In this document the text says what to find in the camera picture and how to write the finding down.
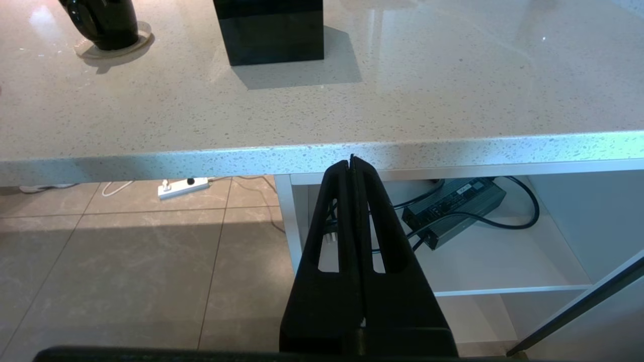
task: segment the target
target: black box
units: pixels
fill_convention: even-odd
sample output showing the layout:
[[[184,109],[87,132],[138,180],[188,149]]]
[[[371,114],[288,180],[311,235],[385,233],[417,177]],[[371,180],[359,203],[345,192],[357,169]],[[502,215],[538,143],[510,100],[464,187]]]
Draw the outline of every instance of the black box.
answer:
[[[324,59],[322,0],[214,0],[231,66]]]

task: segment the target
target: white cabinet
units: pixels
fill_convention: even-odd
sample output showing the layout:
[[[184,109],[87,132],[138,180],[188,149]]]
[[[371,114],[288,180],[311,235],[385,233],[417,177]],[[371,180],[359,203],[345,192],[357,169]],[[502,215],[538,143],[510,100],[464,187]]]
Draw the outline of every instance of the white cabinet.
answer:
[[[466,170],[459,176],[469,176]],[[431,186],[423,179],[447,174],[431,169],[387,171],[381,173],[381,178],[396,204],[429,189]],[[292,213],[297,215],[297,220],[291,222],[285,217],[294,265],[308,232],[319,176],[276,177],[278,187],[290,191]],[[535,226],[515,231],[479,222],[434,251],[425,245],[416,251],[461,356],[505,354],[521,341],[534,340],[536,344],[527,348],[529,357],[570,357],[544,353],[550,347],[541,346],[556,345],[556,334],[538,341],[535,332],[544,333],[544,326],[550,328],[549,322],[601,288],[611,273],[637,262],[634,256],[644,249],[640,228],[644,220],[644,171],[531,175],[520,179],[539,198],[542,212]],[[526,222],[533,207],[529,197],[504,178],[495,182],[507,195],[488,218],[504,224]],[[409,231],[406,224],[401,225]],[[335,250],[333,240],[323,244],[322,267],[337,268]],[[384,272],[381,265],[375,254],[374,269]],[[621,313],[620,305],[616,300],[610,309]],[[523,345],[532,346],[525,341]]]

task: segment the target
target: tile floor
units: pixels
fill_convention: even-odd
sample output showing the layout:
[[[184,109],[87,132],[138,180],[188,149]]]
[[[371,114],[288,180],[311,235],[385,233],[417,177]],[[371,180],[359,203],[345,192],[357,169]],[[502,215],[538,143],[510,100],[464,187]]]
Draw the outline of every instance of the tile floor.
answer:
[[[159,184],[0,188],[0,361],[62,344],[278,350],[293,272],[272,177],[163,202]]]

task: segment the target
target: countertop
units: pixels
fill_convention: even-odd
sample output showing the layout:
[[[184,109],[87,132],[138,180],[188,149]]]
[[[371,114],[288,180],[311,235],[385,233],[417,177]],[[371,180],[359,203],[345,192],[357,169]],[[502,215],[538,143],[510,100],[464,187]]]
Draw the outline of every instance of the countertop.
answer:
[[[602,0],[326,0],[325,60],[231,68],[211,0],[83,61],[56,0],[0,12],[0,185],[644,158],[644,21]]]

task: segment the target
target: white cable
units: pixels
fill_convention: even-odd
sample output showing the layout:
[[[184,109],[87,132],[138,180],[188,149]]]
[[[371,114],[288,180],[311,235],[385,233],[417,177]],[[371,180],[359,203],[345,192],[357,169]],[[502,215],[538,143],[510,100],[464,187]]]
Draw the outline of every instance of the white cable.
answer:
[[[106,193],[105,193],[105,191],[107,191],[107,190],[108,190],[108,187],[112,185],[112,181],[110,181],[110,182],[108,182],[108,184],[107,184],[107,185],[105,185],[105,187],[103,187],[103,191],[101,192],[101,194],[102,194],[103,196],[105,196],[105,197],[112,196],[112,195],[114,195],[115,193],[118,193],[119,191],[123,190],[123,189],[124,189],[124,188],[126,188],[127,186],[130,186],[130,185],[132,184],[132,182],[134,182],[134,181],[127,181],[127,182],[125,183],[125,185],[123,185],[123,186],[119,187],[118,189],[116,189],[116,190],[114,190],[114,191],[112,191],[112,192],[110,192],[110,193],[106,194]]]

